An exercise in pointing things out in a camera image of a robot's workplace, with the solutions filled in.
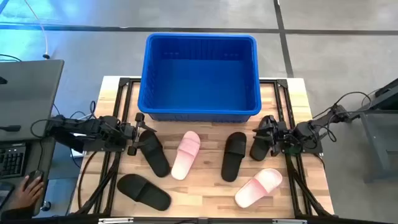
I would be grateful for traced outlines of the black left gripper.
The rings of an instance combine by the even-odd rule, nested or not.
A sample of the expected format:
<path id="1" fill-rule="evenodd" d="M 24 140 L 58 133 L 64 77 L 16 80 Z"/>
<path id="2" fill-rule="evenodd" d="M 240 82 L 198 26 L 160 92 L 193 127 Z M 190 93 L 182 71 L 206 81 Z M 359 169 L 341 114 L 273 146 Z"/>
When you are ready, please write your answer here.
<path id="1" fill-rule="evenodd" d="M 132 126 L 130 123 L 126 123 L 124 125 L 124 135 L 132 140 L 132 145 L 129 146 L 127 149 L 127 154 L 129 156 L 135 156 L 138 147 L 150 146 L 151 142 L 150 139 L 146 139 L 145 141 L 139 142 L 139 131 L 141 128 L 149 131 L 155 131 L 155 129 L 150 128 L 149 126 L 146 125 L 146 123 L 144 122 L 144 118 L 145 116 L 143 113 L 137 113 L 135 117 L 135 122 L 136 122 L 135 126 Z"/>

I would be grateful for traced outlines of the person's forearm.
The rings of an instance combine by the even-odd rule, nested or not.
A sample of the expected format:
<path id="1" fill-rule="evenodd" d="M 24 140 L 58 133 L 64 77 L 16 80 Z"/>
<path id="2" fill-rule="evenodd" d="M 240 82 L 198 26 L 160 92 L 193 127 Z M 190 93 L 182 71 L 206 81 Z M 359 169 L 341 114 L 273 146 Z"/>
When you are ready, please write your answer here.
<path id="1" fill-rule="evenodd" d="M 31 219 L 34 214 L 32 207 L 15 208 L 6 210 L 1 214 L 2 221 Z"/>

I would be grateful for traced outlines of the person's hand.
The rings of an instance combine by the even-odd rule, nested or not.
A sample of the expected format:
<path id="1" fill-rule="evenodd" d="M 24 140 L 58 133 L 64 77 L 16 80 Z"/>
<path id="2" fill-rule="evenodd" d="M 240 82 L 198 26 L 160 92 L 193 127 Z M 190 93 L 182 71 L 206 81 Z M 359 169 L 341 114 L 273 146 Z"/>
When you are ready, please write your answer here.
<path id="1" fill-rule="evenodd" d="M 18 212 L 31 212 L 34 205 L 41 197 L 44 191 L 44 182 L 40 177 L 33 179 L 29 183 L 29 176 L 25 176 L 9 204 L 8 210 L 15 210 Z"/>

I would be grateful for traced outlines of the black aluminium table frame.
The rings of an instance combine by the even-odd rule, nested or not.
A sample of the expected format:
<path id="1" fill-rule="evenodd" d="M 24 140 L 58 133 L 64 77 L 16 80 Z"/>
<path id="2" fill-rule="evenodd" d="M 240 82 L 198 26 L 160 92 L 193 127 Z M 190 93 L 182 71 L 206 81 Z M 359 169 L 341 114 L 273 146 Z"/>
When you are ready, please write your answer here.
<path id="1" fill-rule="evenodd" d="M 194 163 L 184 180 L 175 180 L 171 174 L 167 177 L 157 177 L 140 151 L 135 156 L 127 155 L 127 148 L 121 153 L 120 165 L 116 181 L 111 180 L 105 187 L 100 199 L 95 202 L 89 213 L 94 213 L 95 208 L 104 212 L 107 202 L 112 202 L 110 217 L 134 217 L 138 218 L 163 218 L 179 222 L 179 220 L 207 219 L 273 219 L 293 218 L 294 208 L 289 185 L 285 155 L 280 153 L 276 157 L 270 154 L 261 161 L 250 158 L 249 151 L 255 135 L 252 129 L 256 128 L 261 118 L 267 114 L 273 114 L 279 119 L 279 112 L 283 111 L 283 118 L 290 127 L 289 118 L 296 123 L 311 119 L 310 106 L 307 98 L 305 84 L 302 78 L 288 78 L 261 83 L 262 111 L 250 117 L 246 123 L 206 123 L 206 122 L 158 122 L 145 114 L 145 122 L 151 128 L 157 130 L 156 136 L 160 139 L 165 156 L 173 166 L 177 152 L 176 148 L 187 131 L 196 132 L 201 139 L 201 148 Z M 137 101 L 139 96 L 139 78 L 112 77 L 103 78 L 101 90 L 96 106 L 96 116 L 116 114 L 122 121 L 132 122 L 135 125 L 135 116 L 139 112 Z M 246 155 L 243 158 L 238 177 L 234 182 L 226 182 L 221 178 L 221 166 L 224 154 L 224 145 L 227 137 L 240 131 L 247 137 Z M 83 159 L 81 174 L 89 155 Z M 97 152 L 85 169 L 80 191 L 78 186 L 79 176 L 73 197 L 71 212 L 78 210 L 78 196 L 80 192 L 83 205 L 97 188 L 104 168 L 106 172 L 113 162 L 115 153 Z M 320 205 L 330 214 L 334 214 L 333 206 L 328 190 L 326 174 L 321 160 L 312 154 L 302 154 L 302 166 L 306 178 L 307 187 Z M 248 208 L 240 208 L 234 201 L 235 193 L 251 177 L 265 168 L 278 170 L 282 176 L 281 185 Z M 147 205 L 135 202 L 122 194 L 116 187 L 113 193 L 111 186 L 116 186 L 118 180 L 127 174 L 139 174 L 153 184 L 166 191 L 171 197 L 170 207 L 165 211 L 158 211 Z"/>

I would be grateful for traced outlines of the dark grey metal stand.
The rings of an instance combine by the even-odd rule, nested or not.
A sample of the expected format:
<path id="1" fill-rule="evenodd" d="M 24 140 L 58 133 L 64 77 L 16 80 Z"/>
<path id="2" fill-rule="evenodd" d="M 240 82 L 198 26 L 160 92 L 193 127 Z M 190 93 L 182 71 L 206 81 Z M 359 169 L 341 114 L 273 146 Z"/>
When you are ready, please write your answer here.
<path id="1" fill-rule="evenodd" d="M 351 117 L 356 118 L 361 120 L 376 161 L 364 181 L 398 179 L 398 78 L 376 90 L 369 103 Z"/>

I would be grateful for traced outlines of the black computer mouse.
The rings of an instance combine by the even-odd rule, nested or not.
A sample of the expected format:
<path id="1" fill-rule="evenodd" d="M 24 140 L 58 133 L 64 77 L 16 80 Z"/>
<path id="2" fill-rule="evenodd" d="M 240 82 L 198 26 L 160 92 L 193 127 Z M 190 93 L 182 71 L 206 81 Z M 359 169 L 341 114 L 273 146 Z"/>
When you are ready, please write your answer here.
<path id="1" fill-rule="evenodd" d="M 41 170 L 34 170 L 32 172 L 29 173 L 29 178 L 25 184 L 25 186 L 27 187 L 28 185 L 30 185 L 35 179 L 38 179 L 39 181 L 42 180 L 44 172 Z"/>

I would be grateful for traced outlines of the dark grey side desk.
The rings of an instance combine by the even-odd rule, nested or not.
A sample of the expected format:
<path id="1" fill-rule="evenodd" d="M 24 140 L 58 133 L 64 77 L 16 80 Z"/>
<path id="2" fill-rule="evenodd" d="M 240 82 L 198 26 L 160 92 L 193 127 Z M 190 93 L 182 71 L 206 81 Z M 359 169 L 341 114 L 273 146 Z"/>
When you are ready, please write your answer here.
<path id="1" fill-rule="evenodd" d="M 8 179 L 0 179 L 0 182 L 9 182 L 15 186 L 12 194 L 8 198 L 5 205 L 0 209 L 0 213 L 8 210 L 9 204 L 16 192 L 16 189 L 22 182 L 25 176 L 29 175 L 34 170 L 41 170 L 44 172 L 42 181 L 44 182 L 44 190 L 47 189 L 47 180 L 49 177 L 50 166 L 52 163 L 53 152 L 55 149 L 55 141 L 52 138 L 37 140 L 37 141 L 14 141 L 14 142 L 2 142 L 0 144 L 14 144 L 14 143 L 25 143 L 27 146 L 25 156 L 25 169 L 22 177 L 14 177 Z"/>

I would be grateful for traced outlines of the blue plastic bin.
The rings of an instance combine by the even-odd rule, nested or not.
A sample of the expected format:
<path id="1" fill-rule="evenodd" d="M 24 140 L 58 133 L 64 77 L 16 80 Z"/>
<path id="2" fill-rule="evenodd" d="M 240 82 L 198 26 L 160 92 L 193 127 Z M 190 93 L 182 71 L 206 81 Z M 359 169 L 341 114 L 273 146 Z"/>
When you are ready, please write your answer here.
<path id="1" fill-rule="evenodd" d="M 262 108 L 255 38 L 148 36 L 137 106 L 156 121 L 245 123 Z"/>

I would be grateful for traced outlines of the black slide sandal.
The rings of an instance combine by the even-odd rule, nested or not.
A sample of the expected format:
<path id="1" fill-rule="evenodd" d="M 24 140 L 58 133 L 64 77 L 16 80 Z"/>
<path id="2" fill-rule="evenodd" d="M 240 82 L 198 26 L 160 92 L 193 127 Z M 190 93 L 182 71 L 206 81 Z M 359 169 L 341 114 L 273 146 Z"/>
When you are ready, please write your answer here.
<path id="1" fill-rule="evenodd" d="M 255 131 L 255 133 L 259 134 L 272 134 L 274 138 L 274 128 L 267 130 L 267 131 Z M 260 139 L 254 139 L 254 142 L 251 146 L 250 150 L 250 156 L 252 159 L 255 161 L 262 161 L 267 153 L 269 152 L 269 149 L 274 146 L 274 142 L 265 142 L 261 141 Z"/>
<path id="2" fill-rule="evenodd" d="M 163 145 L 153 131 L 144 131 L 139 137 L 139 142 L 146 139 L 151 140 L 150 146 L 139 149 L 157 177 L 167 176 L 170 173 L 170 165 L 164 154 Z"/>
<path id="3" fill-rule="evenodd" d="M 170 195 L 137 174 L 127 174 L 121 177 L 117 184 L 118 190 L 135 202 L 143 203 L 159 211 L 165 211 L 170 207 Z"/>
<path id="4" fill-rule="evenodd" d="M 238 176 L 242 159 L 246 155 L 246 135 L 235 132 L 228 136 L 224 147 L 221 177 L 227 182 L 234 182 Z"/>

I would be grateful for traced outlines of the black keyboard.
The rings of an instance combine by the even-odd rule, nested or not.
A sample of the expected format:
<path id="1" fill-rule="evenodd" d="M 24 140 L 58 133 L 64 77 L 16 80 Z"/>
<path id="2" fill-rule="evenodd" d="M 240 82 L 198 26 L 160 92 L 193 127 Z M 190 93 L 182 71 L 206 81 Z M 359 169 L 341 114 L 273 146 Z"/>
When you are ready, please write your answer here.
<path id="1" fill-rule="evenodd" d="M 0 179 L 23 176 L 26 151 L 25 143 L 0 144 Z"/>

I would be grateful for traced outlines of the pink slide sandal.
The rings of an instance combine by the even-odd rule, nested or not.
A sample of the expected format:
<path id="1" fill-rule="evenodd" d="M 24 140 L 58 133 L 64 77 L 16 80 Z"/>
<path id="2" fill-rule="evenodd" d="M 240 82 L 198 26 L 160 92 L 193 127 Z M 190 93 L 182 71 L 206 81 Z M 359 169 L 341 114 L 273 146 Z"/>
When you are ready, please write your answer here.
<path id="1" fill-rule="evenodd" d="M 282 183 L 282 174 L 271 168 L 259 171 L 246 182 L 234 196 L 236 204 L 247 208 L 259 199 L 268 196 Z"/>
<path id="2" fill-rule="evenodd" d="M 177 148 L 177 155 L 171 170 L 174 179 L 183 180 L 200 150 L 201 140 L 197 133 L 187 131 Z"/>

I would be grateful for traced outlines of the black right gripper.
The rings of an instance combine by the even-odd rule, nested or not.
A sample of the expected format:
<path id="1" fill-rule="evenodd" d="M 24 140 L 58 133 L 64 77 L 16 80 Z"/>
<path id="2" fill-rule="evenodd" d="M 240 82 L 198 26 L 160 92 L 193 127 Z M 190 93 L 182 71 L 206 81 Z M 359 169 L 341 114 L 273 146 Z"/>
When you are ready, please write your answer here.
<path id="1" fill-rule="evenodd" d="M 291 147 L 295 146 L 295 137 L 292 135 L 292 130 L 287 128 L 285 121 L 276 122 L 273 115 L 266 115 L 259 123 L 259 126 L 253 131 L 267 131 L 272 130 L 272 134 L 259 134 L 254 136 L 254 139 L 271 142 L 271 156 L 277 156 L 281 153 L 289 152 Z"/>

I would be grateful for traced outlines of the black smartphone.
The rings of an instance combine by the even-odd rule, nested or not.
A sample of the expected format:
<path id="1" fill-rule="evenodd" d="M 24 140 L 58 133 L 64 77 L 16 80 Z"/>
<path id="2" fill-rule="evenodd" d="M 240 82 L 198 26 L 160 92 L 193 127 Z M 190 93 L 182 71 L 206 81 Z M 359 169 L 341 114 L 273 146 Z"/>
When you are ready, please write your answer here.
<path id="1" fill-rule="evenodd" d="M 5 205 L 15 186 L 9 182 L 0 182 L 0 209 Z"/>

